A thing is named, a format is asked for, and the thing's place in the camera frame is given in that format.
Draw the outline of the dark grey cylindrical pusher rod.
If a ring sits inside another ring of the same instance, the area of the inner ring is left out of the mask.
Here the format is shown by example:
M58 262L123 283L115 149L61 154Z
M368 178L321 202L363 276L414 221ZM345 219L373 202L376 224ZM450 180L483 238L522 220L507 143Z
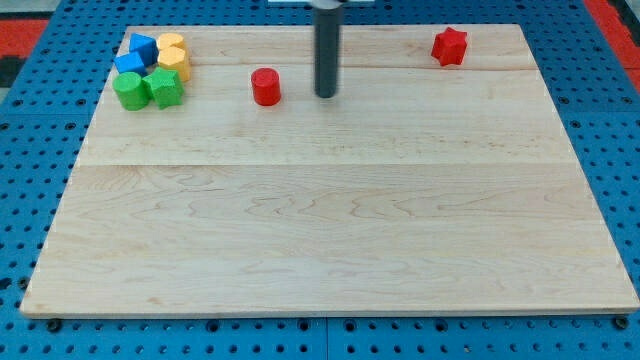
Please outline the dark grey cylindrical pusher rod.
M342 3L313 0L314 91L320 98L337 93L340 56Z

